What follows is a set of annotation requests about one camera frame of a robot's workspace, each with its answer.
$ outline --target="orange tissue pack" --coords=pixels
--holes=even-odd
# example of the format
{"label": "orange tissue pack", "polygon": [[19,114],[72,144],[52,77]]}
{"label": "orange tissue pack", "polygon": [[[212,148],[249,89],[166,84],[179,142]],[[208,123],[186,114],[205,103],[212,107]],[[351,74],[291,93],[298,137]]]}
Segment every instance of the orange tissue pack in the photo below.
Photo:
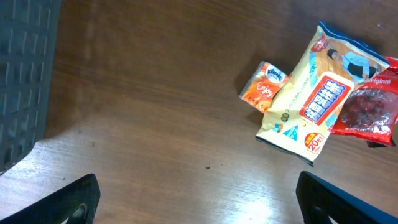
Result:
{"label": "orange tissue pack", "polygon": [[265,113],[289,77],[269,62],[261,62],[239,97]]}

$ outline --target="kleenex logo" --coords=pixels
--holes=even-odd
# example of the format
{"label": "kleenex logo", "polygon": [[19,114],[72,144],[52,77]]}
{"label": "kleenex logo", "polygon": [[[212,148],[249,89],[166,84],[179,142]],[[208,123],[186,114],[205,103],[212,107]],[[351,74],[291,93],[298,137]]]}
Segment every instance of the kleenex logo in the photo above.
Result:
{"label": "kleenex logo", "polygon": [[269,81],[275,84],[281,83],[285,79],[286,75],[282,73],[278,68],[268,68],[267,78]]}
{"label": "kleenex logo", "polygon": [[275,78],[277,78],[280,82],[283,80],[282,76],[280,75],[279,72],[275,71],[274,69],[268,70],[268,74],[273,74],[275,75]]}

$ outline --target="plastic wrapper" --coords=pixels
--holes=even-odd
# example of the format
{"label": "plastic wrapper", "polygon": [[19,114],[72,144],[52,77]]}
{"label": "plastic wrapper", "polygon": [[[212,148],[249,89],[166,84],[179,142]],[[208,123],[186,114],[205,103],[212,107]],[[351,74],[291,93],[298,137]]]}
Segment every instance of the plastic wrapper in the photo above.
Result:
{"label": "plastic wrapper", "polygon": [[345,103],[332,134],[356,136],[393,146],[392,130],[398,118],[398,61],[388,58],[391,67],[368,80]]}
{"label": "plastic wrapper", "polygon": [[265,113],[289,77],[269,62],[261,62],[239,97]]}
{"label": "plastic wrapper", "polygon": [[388,66],[365,43],[319,22],[303,57],[264,115],[257,140],[313,165],[351,92]]}

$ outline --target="table surface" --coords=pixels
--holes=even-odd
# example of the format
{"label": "table surface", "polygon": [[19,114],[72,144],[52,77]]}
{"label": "table surface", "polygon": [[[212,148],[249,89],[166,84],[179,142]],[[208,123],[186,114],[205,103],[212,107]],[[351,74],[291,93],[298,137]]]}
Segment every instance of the table surface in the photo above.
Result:
{"label": "table surface", "polygon": [[46,138],[0,177],[0,218],[94,173],[95,223],[302,223],[303,170],[398,216],[397,148],[332,136],[310,167],[257,142],[262,114],[238,97],[261,60],[292,71],[320,19],[398,57],[397,11],[393,0],[64,0]]}

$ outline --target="red packaging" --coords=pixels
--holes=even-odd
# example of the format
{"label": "red packaging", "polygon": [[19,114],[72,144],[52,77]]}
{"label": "red packaging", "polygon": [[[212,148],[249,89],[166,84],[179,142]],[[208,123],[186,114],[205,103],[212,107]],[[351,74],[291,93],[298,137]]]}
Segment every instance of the red packaging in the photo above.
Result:
{"label": "red packaging", "polygon": [[332,134],[356,136],[391,146],[398,119],[398,59],[387,57],[390,67],[352,92]]}

